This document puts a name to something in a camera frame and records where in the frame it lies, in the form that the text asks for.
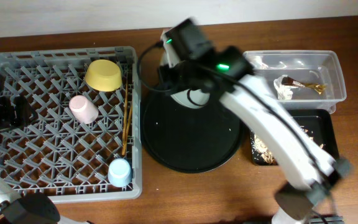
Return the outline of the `grey plate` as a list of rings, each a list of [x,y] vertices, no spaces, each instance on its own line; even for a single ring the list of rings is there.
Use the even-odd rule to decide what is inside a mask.
[[[178,104],[187,108],[198,109],[206,106],[210,94],[203,93],[201,90],[187,89],[171,95],[171,98]]]

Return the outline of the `pink cup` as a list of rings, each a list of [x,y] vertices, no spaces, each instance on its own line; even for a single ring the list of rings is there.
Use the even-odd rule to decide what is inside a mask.
[[[83,95],[74,96],[69,102],[69,109],[79,122],[85,124],[95,121],[99,114],[97,107]]]

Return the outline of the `wooden chopstick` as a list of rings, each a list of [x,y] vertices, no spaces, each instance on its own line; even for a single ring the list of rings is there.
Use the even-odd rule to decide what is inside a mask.
[[[130,108],[128,119],[127,119],[127,124],[126,124],[125,139],[124,139],[124,147],[125,148],[127,147],[129,128],[130,128],[131,121],[132,121],[132,112],[133,112],[133,106],[131,106],[131,108]]]
[[[121,151],[121,156],[125,157],[126,155],[126,147],[127,147],[127,137],[126,137],[126,127],[127,127],[127,108],[128,108],[128,82],[126,83],[126,92],[125,92],[125,102],[124,102],[124,121],[123,121],[123,133],[122,133],[122,140],[123,140],[123,147]]]

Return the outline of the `yellow bowl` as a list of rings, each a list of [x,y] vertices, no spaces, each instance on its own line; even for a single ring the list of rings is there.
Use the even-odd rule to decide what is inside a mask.
[[[85,82],[94,90],[115,91],[122,85],[122,72],[120,67],[110,60],[95,60],[86,71]]]

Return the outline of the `white tissue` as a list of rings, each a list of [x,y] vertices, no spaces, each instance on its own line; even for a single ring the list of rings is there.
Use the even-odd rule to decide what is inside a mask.
[[[284,85],[282,83],[284,78],[288,78],[288,75],[282,75],[278,78],[276,78],[273,81],[273,85],[277,91],[277,96],[279,100],[291,100],[293,97],[292,89],[294,89],[294,86]]]

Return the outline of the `food scraps pile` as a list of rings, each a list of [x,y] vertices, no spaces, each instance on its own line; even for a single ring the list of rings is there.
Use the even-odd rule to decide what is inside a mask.
[[[326,147],[326,144],[323,142],[323,140],[318,139],[317,132],[314,132],[311,128],[307,128],[304,125],[301,125],[300,128],[321,149],[324,149]],[[268,149],[268,147],[264,144],[264,142],[252,131],[250,132],[250,145],[251,145],[252,160],[255,165],[258,166],[277,165],[277,162],[272,152]]]

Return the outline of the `light blue cup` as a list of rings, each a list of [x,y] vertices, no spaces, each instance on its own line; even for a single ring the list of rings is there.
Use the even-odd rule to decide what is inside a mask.
[[[125,159],[113,160],[108,169],[108,181],[115,187],[125,187],[132,180],[132,167]]]

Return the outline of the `gold snack wrapper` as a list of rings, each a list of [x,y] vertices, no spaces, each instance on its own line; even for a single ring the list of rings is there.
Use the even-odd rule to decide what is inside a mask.
[[[296,81],[290,77],[283,77],[282,85],[294,86],[294,87],[298,87],[298,88],[310,88],[310,89],[316,91],[319,95],[323,94],[326,89],[325,84],[302,83],[302,82]]]

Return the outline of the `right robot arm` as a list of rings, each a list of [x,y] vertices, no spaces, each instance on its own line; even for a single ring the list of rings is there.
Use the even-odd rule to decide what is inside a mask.
[[[195,89],[216,95],[272,152],[287,179],[275,193],[279,209],[272,223],[306,223],[316,215],[316,207],[350,174],[351,163],[312,141],[242,52],[235,46],[217,51],[192,19],[163,31],[157,46],[173,77],[169,93]]]

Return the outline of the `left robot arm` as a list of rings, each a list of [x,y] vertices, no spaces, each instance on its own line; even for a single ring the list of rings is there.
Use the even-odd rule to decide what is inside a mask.
[[[0,125],[3,130],[22,128],[38,119],[23,96],[14,98],[14,104],[0,97]],[[43,193],[21,196],[0,177],[0,223],[23,224],[89,224],[61,216],[55,204]]]

